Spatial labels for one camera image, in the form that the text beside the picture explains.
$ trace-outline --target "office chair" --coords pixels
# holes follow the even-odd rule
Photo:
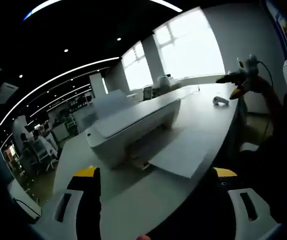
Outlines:
[[[41,139],[37,139],[36,141],[34,141],[32,143],[32,147],[38,157],[38,161],[40,163],[43,162],[44,159],[49,158],[49,162],[46,168],[46,171],[48,171],[49,167],[51,167],[52,169],[54,169],[54,165],[53,163],[58,162],[59,160],[54,159],[54,157],[52,155],[49,155],[46,147],[44,146],[44,144],[42,143]]]

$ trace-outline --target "wall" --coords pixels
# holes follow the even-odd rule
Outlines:
[[[90,75],[89,79],[90,79],[92,91],[96,98],[106,95],[102,75],[100,73]]]
[[[283,74],[284,55],[280,40],[267,13],[252,3],[224,4],[203,9],[218,42],[225,71],[238,69],[237,58],[247,59],[250,54],[266,64],[271,72],[274,89],[282,101],[287,86]],[[270,82],[265,68],[259,75]],[[249,112],[267,113],[263,97],[247,93],[245,102]]]
[[[120,89],[126,95],[130,94],[125,71],[122,61],[119,61],[116,66],[112,67],[104,77],[108,92]]]
[[[13,133],[13,139],[14,142],[16,144],[16,146],[18,147],[20,153],[22,154],[22,150],[23,150],[23,141],[20,138],[20,135],[22,133],[26,134],[27,138],[32,138],[33,134],[31,132],[28,132],[25,128],[25,126],[27,125],[27,121],[26,121],[26,117],[25,116],[19,116],[17,117],[12,124],[12,133]]]
[[[143,40],[142,47],[145,58],[147,59],[152,81],[157,83],[158,77],[165,75],[165,71],[159,56],[159,51],[155,43],[154,36],[151,35]]]

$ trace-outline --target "white table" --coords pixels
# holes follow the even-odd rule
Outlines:
[[[160,101],[181,99],[177,121],[170,132],[174,134],[167,134],[167,138],[176,138],[176,133],[185,130],[201,130],[215,136],[211,138],[209,151],[192,179],[159,168],[151,173],[149,168],[148,172],[128,167],[111,170],[96,158],[90,148],[81,152],[81,148],[87,146],[85,133],[66,142],[53,192],[66,188],[79,169],[90,165],[100,167],[100,231],[103,240],[133,240],[157,227],[184,202],[209,169],[236,116],[238,101],[230,101],[229,106],[212,103],[215,96],[228,99],[235,88],[232,84],[211,83],[199,87],[200,91],[195,85],[185,86],[159,97]]]

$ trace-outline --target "small white object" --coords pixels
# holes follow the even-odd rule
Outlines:
[[[229,104],[229,101],[228,101],[227,99],[224,99],[224,98],[220,97],[220,96],[215,96],[215,97],[213,98],[213,100],[212,100],[212,103],[213,103],[214,105],[218,105],[219,103],[223,103],[223,104],[228,105],[228,104]]]

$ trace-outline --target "sheet of paper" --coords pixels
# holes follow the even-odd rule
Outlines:
[[[168,172],[191,178],[212,146],[213,139],[213,134],[185,130],[149,163]]]

